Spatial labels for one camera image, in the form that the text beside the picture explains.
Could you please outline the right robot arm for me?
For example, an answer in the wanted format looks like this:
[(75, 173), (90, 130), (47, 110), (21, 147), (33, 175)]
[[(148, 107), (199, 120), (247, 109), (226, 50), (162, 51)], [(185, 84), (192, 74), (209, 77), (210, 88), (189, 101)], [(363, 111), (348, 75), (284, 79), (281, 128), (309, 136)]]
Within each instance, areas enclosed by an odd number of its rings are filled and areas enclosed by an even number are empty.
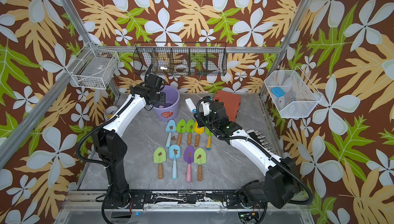
[(280, 209), (287, 203), (308, 205), (313, 202), (313, 193), (300, 178), (295, 162), (267, 150), (255, 131), (246, 131), (230, 121), (222, 102), (212, 101), (207, 96), (200, 99), (194, 117), (199, 126), (208, 128), (217, 139), (238, 149), (262, 172), (263, 181), (251, 181), (238, 190), (243, 206), (269, 202)]

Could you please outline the white brush blue handle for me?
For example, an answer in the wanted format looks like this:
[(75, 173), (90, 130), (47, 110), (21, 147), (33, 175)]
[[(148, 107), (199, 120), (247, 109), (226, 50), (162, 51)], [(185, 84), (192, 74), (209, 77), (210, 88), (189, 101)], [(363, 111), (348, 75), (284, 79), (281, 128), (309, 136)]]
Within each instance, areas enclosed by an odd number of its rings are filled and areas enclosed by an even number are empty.
[(192, 99), (191, 98), (187, 98), (185, 100), (185, 102), (186, 102), (186, 106), (190, 110), (190, 112), (196, 114), (197, 113), (197, 108), (196, 108), (196, 105), (194, 104), (194, 102), (192, 101)]

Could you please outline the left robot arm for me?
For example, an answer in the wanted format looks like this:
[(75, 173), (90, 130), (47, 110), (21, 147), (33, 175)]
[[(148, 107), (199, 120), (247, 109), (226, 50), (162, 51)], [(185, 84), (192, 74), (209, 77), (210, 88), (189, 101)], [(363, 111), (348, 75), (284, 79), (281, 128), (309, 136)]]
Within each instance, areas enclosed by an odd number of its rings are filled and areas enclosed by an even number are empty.
[[(147, 105), (165, 104), (165, 80), (154, 74), (147, 74), (142, 83), (130, 86), (130, 94), (120, 109), (106, 122), (93, 128), (78, 143), (76, 155), (79, 160), (102, 165), (107, 173), (108, 190), (106, 198), (116, 207), (130, 205), (129, 184), (124, 171), (124, 157), (127, 145), (122, 139), (125, 129), (140, 110)], [(91, 137), (100, 160), (89, 159), (81, 154), (82, 144)]]

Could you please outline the purple trowel pink handle back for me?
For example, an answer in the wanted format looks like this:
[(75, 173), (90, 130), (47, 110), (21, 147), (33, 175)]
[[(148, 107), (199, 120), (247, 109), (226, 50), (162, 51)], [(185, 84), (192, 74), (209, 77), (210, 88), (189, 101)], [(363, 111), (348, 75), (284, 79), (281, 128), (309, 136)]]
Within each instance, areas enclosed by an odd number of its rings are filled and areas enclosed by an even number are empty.
[(171, 103), (165, 103), (165, 104), (156, 105), (155, 107), (158, 109), (165, 109), (165, 108), (169, 108), (171, 106), (172, 106)]

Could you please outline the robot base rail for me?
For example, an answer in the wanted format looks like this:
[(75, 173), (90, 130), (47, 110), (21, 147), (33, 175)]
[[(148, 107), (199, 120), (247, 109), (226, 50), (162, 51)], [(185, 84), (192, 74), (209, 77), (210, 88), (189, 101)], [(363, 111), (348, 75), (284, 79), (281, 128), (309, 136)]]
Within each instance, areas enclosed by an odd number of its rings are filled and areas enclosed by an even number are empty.
[(112, 211), (254, 211), (268, 207), (264, 201), (251, 201), (239, 190), (131, 190), (125, 203), (116, 203), (104, 191), (72, 191), (65, 208)]

